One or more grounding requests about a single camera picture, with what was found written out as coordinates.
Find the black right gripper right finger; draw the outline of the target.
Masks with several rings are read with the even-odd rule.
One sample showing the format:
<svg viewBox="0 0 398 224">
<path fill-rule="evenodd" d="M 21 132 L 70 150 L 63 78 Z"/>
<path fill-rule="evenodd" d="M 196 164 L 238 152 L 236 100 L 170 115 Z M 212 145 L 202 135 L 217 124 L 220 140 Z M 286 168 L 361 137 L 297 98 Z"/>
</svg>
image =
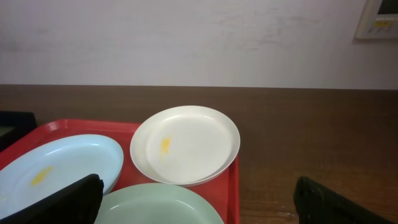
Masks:
<svg viewBox="0 0 398 224">
<path fill-rule="evenodd" d="M 297 180 L 294 205 L 299 224 L 394 224 L 304 176 Z"/>
</svg>

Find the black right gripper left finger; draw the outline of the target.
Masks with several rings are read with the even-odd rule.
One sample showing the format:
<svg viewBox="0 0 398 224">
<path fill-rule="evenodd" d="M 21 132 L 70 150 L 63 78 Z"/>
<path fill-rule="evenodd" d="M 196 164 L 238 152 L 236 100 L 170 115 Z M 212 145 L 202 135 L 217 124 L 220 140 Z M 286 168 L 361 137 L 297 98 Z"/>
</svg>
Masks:
<svg viewBox="0 0 398 224">
<path fill-rule="evenodd" d="M 1 219 L 2 224 L 94 224 L 104 183 L 90 174 L 52 195 Z"/>
</svg>

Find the light blue plate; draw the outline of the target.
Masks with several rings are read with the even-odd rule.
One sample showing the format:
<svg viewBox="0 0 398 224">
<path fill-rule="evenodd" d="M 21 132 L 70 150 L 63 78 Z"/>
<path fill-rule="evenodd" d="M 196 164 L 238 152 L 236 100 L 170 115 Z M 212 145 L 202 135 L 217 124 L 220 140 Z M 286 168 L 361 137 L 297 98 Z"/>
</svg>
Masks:
<svg viewBox="0 0 398 224">
<path fill-rule="evenodd" d="M 90 175 L 112 191 L 121 174 L 124 154 L 113 139 L 81 134 L 41 145 L 1 170 L 1 218 L 16 213 Z"/>
</svg>

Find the light green plate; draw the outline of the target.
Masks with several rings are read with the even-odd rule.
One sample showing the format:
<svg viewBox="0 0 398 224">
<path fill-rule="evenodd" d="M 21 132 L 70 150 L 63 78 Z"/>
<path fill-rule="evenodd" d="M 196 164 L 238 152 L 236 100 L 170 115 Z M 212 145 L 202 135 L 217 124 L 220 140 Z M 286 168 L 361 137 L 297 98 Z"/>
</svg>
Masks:
<svg viewBox="0 0 398 224">
<path fill-rule="evenodd" d="M 103 197 L 95 224 L 223 224 L 201 196 L 169 184 L 139 184 Z"/>
</svg>

